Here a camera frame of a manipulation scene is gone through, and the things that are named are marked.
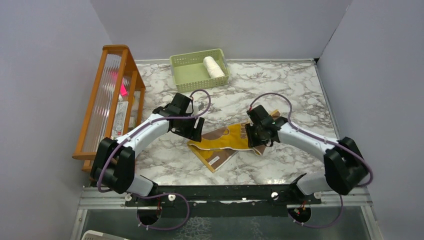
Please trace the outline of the yellow towel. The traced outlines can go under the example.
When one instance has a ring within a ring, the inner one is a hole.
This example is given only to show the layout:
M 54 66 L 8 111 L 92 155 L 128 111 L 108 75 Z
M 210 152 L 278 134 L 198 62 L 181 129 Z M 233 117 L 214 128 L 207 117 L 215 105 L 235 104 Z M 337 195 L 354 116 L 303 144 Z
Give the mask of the yellow towel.
M 252 152 L 262 156 L 266 149 L 265 145 L 255 147 L 248 145 L 245 128 L 248 123 L 248 121 L 236 123 L 204 133 L 200 142 L 189 140 L 187 146 L 212 173 L 238 152 Z

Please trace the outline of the white cream towel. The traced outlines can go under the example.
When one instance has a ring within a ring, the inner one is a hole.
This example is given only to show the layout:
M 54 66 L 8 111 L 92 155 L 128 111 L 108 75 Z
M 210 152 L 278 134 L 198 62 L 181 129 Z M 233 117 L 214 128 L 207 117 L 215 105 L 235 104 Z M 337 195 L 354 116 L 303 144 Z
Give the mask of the white cream towel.
M 206 56 L 203 59 L 203 65 L 211 79 L 221 78 L 225 73 L 212 56 Z

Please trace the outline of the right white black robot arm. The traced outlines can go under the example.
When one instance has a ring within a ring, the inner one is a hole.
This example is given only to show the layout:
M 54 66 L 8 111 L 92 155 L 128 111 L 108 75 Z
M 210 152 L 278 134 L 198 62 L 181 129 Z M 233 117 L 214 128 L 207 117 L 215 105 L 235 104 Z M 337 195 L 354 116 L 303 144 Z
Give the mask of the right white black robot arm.
M 289 199 L 300 204 L 317 192 L 334 191 L 346 196 L 369 175 L 361 152 L 349 137 L 326 140 L 302 130 L 285 117 L 272 117 L 262 105 L 247 111 L 251 122 L 245 126 L 249 147 L 271 147 L 274 143 L 296 147 L 324 164 L 324 170 L 305 173 L 289 185 Z

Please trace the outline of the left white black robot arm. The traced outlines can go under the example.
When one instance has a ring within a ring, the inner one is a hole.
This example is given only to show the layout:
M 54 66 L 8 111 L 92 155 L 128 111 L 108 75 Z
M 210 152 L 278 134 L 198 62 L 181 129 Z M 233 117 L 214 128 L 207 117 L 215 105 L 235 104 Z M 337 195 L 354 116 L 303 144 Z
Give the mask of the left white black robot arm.
M 147 120 L 130 132 L 116 139 L 104 138 L 90 171 L 98 191 L 134 194 L 144 205 L 152 205 L 157 200 L 155 182 L 136 174 L 136 157 L 168 132 L 200 142 L 204 121 L 193 97 L 176 93 L 170 103 L 154 109 Z

